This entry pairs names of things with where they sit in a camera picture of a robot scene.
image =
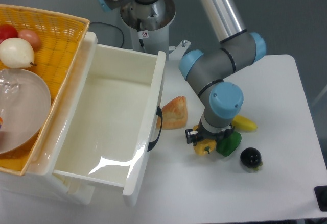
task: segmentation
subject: metal pipe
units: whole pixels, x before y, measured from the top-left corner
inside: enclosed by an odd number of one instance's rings
[[[246,30],[233,0],[201,0],[219,41]]]

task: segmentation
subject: white drawer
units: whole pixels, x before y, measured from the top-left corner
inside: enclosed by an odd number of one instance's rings
[[[163,52],[150,55],[97,44],[84,83],[67,87],[28,173],[118,187],[126,204],[134,205],[156,124],[165,60]]]

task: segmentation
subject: white cabinet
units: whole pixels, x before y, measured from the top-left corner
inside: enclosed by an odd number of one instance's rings
[[[44,145],[21,177],[0,174],[4,190],[76,203],[95,187],[134,205],[155,132],[166,55],[97,44],[88,32]]]

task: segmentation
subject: white plate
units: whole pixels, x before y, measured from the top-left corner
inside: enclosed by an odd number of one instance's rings
[[[3,71],[12,77],[18,77],[19,90],[7,99],[4,90],[0,90],[0,111],[2,110],[3,119],[0,154],[23,145],[35,135],[48,117],[51,106],[49,88],[41,77],[24,69]]]

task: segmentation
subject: gray floor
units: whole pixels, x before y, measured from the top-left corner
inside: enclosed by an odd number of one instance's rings
[[[327,84],[327,0],[234,1],[248,30],[258,32],[265,38],[267,54],[290,54],[295,58],[321,148],[324,155],[327,155],[327,99],[316,107],[311,106]],[[171,25],[170,45],[177,45],[182,39],[187,39],[192,42],[193,49],[201,49],[205,53],[216,50],[219,42],[199,0],[174,2],[176,18]],[[0,3],[59,11],[85,17],[90,21],[115,24],[128,36],[117,11],[104,13],[97,0],[0,0]],[[122,41],[120,33],[115,29],[94,26],[90,30],[96,32],[99,43],[119,46]],[[128,38],[123,47],[131,48]]]

